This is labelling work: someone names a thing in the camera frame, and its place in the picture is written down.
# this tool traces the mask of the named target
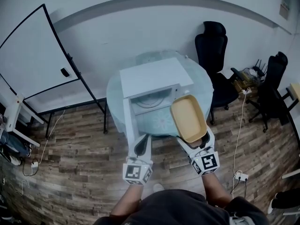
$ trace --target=round table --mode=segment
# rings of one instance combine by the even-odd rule
[[[213,87],[206,71],[195,61],[176,51],[147,52],[128,59],[122,63],[122,69],[144,63],[176,57],[194,82],[191,94],[196,97],[202,112],[207,119],[212,102]],[[126,133],[123,92],[119,71],[114,74],[107,85],[106,99],[113,121],[120,133]],[[136,116],[138,129],[141,134],[177,136],[178,131],[173,122],[170,107],[164,107]]]

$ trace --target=office chair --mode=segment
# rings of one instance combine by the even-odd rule
[[[227,79],[222,71],[224,66],[224,56],[227,46],[227,36],[225,27],[219,22],[204,22],[204,33],[195,38],[199,65],[203,67],[209,75],[214,93],[210,107],[211,125],[214,124],[215,118],[213,109],[224,106],[228,110],[228,104],[239,97],[238,92],[232,85],[232,82],[238,78],[244,80],[240,72],[231,68],[233,75]]]
[[[270,56],[268,62],[268,69],[265,81],[257,89],[258,101],[257,103],[247,100],[246,103],[251,103],[258,109],[254,117],[249,119],[252,122],[259,114],[262,115],[265,128],[263,132],[268,130],[267,121],[270,118],[279,118],[281,121],[286,115],[285,107],[281,96],[277,92],[283,73],[285,72],[288,60],[282,53],[278,52],[276,56]]]

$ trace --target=chair headrest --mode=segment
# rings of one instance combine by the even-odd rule
[[[225,27],[219,22],[205,21],[204,22],[205,35],[224,36],[226,34]]]
[[[280,63],[287,65],[288,63],[287,56],[285,56],[283,52],[278,52],[275,57]]]

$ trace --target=yellow tray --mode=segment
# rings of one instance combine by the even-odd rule
[[[195,142],[206,134],[206,121],[194,96],[186,95],[176,99],[171,106],[171,114],[179,135],[186,142]]]

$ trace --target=black shirt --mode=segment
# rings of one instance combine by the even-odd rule
[[[242,197],[222,209],[209,205],[197,193],[164,190],[142,200],[128,217],[102,217],[94,225],[229,225],[230,216],[250,217],[256,225],[269,224],[263,212]]]

